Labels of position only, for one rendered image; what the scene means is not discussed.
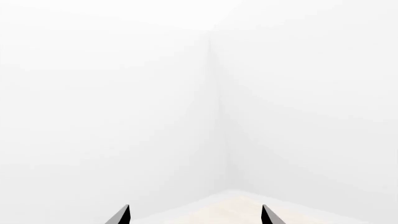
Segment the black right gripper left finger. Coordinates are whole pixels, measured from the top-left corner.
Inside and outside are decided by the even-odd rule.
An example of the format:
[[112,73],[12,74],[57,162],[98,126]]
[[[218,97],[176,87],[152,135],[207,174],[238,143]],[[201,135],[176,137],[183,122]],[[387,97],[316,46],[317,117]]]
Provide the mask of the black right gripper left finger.
[[114,214],[105,224],[130,224],[131,213],[129,205],[123,206],[116,214]]

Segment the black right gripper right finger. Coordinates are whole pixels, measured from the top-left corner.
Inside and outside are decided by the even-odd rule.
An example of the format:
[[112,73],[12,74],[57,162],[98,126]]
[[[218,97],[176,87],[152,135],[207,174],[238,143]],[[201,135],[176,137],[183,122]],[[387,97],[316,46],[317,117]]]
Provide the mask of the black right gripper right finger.
[[261,221],[262,224],[286,224],[267,205],[262,205]]

